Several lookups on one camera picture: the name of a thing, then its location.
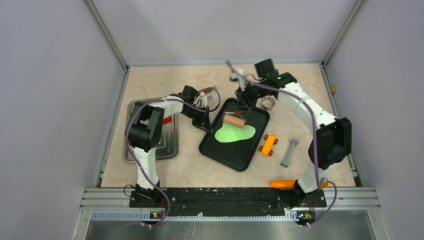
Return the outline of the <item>orange handled tool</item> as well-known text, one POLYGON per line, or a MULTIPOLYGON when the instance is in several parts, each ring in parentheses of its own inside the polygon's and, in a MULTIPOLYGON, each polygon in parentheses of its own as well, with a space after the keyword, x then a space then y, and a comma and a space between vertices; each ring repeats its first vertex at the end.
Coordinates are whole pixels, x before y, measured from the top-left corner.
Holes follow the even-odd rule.
MULTIPOLYGON (((273 189, 294 189, 295 183, 298 182, 297 180, 273 180, 269 182, 269 187, 273 189)), ((323 189, 327 188, 329 186, 329 181, 327 179, 324 179, 324 181, 321 183, 321 187, 323 189)))

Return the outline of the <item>yellow toy brick car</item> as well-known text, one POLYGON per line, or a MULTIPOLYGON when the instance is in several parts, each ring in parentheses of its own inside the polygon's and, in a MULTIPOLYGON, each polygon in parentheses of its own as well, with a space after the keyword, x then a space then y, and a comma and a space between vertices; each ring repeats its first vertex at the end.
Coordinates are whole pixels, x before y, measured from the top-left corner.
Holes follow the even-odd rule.
POLYGON ((264 157, 272 156, 274 153, 273 146, 276 145, 279 140, 275 134, 266 134, 263 139, 265 142, 263 145, 259 146, 258 150, 264 157))

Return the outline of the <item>small wooden cork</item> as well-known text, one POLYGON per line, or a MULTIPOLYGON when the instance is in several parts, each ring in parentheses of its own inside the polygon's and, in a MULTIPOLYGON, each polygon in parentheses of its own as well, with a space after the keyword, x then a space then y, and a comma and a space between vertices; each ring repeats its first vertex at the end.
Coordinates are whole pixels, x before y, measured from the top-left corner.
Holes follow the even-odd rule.
POLYGON ((332 94, 335 94, 337 92, 337 88, 336 88, 336 86, 334 84, 330 84, 329 85, 329 89, 330 89, 330 92, 332 94))

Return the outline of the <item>round metal cookie cutter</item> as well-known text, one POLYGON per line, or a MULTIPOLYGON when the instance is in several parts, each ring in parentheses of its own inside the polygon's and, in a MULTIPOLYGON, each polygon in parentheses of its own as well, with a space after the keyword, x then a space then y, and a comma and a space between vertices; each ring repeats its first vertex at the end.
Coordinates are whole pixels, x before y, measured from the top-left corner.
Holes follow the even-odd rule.
POLYGON ((265 111, 271 111, 276 105, 276 101, 271 96, 263 97, 259 102, 259 107, 265 111))

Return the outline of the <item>green dough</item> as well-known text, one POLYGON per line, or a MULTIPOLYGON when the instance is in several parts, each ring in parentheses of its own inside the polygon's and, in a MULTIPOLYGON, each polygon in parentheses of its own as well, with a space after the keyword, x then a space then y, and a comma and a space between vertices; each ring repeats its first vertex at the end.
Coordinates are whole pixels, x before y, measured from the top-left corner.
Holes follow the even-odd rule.
POLYGON ((215 139, 220 143, 233 143, 242 140, 251 139, 256 133, 256 129, 251 125, 245 125, 242 128, 223 123, 215 134, 215 139))

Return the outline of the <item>wooden dough roller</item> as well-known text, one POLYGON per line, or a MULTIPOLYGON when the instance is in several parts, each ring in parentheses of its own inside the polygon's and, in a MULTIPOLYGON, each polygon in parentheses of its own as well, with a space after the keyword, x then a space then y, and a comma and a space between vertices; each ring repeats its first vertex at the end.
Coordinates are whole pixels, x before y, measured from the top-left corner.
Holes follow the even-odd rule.
POLYGON ((223 123, 242 129, 247 120, 242 116, 241 111, 229 112, 225 111, 222 117, 223 123))

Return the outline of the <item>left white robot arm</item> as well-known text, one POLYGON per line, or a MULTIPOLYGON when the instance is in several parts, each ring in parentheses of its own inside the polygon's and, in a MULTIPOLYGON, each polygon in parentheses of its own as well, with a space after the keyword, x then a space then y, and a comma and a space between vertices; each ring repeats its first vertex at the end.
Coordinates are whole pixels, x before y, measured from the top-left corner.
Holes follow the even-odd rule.
POLYGON ((196 90, 186 85, 180 93, 134 104, 125 130, 128 153, 137 165, 136 197, 149 207, 160 202, 160 180, 156 169, 156 149, 160 143, 164 121, 177 114, 191 119, 192 125, 207 133, 213 132, 210 122, 214 87, 196 90))

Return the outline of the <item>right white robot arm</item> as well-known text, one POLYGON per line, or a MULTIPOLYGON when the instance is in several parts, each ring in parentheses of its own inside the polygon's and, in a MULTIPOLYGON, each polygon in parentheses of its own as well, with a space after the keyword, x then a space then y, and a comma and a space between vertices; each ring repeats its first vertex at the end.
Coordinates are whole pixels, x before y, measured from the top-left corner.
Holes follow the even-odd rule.
POLYGON ((293 192, 294 202, 307 206, 314 198, 313 192, 321 188, 321 180, 352 152, 351 121, 326 111, 291 73, 279 73, 270 58, 254 65, 258 80, 248 79, 242 69, 234 68, 229 61, 226 64, 230 80, 238 83, 236 112, 250 111, 259 99, 273 96, 291 109, 312 134, 308 150, 311 163, 295 181, 293 192))

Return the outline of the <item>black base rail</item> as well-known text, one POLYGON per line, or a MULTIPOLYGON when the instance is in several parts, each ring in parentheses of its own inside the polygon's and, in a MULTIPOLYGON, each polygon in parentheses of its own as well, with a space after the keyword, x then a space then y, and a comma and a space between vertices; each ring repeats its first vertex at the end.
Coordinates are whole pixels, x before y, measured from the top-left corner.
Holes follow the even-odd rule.
POLYGON ((267 217, 284 216, 294 208, 324 208, 323 190, 300 193, 296 189, 270 187, 184 188, 170 187, 162 191, 139 193, 133 190, 129 207, 158 209, 167 218, 194 217, 267 217))

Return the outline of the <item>silver metal tray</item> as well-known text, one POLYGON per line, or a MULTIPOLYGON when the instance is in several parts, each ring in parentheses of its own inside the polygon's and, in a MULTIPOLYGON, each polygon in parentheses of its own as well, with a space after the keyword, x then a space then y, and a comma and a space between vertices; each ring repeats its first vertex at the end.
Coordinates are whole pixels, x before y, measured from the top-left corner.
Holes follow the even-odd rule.
MULTIPOLYGON (((129 123, 135 114, 135 112, 146 102, 154 101, 151 99, 141 99, 134 100, 128 104, 126 120, 129 123)), ((178 154, 178 115, 173 114, 172 122, 162 125, 161 137, 157 143, 155 150, 155 157, 157 160, 166 160, 174 158, 178 154)), ((149 124, 148 120, 142 120, 139 115, 137 115, 135 121, 132 124, 130 133, 128 135, 129 141, 134 141, 139 143, 142 137, 148 137, 149 133, 146 132, 147 126, 149 124)))

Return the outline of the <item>black baking tray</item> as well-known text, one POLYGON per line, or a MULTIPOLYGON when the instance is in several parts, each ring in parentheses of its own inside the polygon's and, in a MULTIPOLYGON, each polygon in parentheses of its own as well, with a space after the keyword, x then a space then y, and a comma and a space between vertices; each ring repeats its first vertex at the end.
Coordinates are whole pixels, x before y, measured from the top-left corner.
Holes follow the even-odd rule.
POLYGON ((218 142, 215 139, 215 132, 223 125, 224 112, 232 112, 236 107, 236 103, 237 100, 235 98, 228 98, 224 101, 211 124, 213 132, 205 134, 198 149, 202 155, 235 171, 243 172, 248 168, 255 152, 257 152, 259 143, 267 128, 270 114, 266 110, 257 107, 250 111, 242 112, 241 115, 247 120, 245 125, 256 129, 255 135, 250 139, 236 142, 218 142))

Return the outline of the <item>grey plastic bolt toy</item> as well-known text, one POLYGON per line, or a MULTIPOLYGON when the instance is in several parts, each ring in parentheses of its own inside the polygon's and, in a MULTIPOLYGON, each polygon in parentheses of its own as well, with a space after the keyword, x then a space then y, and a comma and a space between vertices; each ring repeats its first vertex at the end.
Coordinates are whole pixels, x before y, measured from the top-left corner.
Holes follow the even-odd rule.
POLYGON ((283 157, 283 159, 280 163, 280 165, 282 167, 284 167, 284 168, 289 167, 289 165, 291 163, 291 156, 293 154, 295 147, 298 145, 298 143, 299 143, 299 141, 295 138, 292 138, 290 140, 289 147, 287 148, 287 151, 286 151, 286 153, 285 153, 285 155, 284 155, 284 157, 283 157))

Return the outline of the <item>red dough disc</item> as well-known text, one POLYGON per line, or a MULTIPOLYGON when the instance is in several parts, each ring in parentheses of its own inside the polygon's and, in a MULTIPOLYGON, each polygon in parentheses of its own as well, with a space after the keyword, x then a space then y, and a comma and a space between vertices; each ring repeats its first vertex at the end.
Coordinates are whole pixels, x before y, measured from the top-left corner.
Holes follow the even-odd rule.
POLYGON ((173 121, 173 117, 170 115, 170 116, 165 117, 165 118, 163 119, 162 124, 163 124, 163 125, 167 125, 167 124, 171 123, 172 121, 173 121))

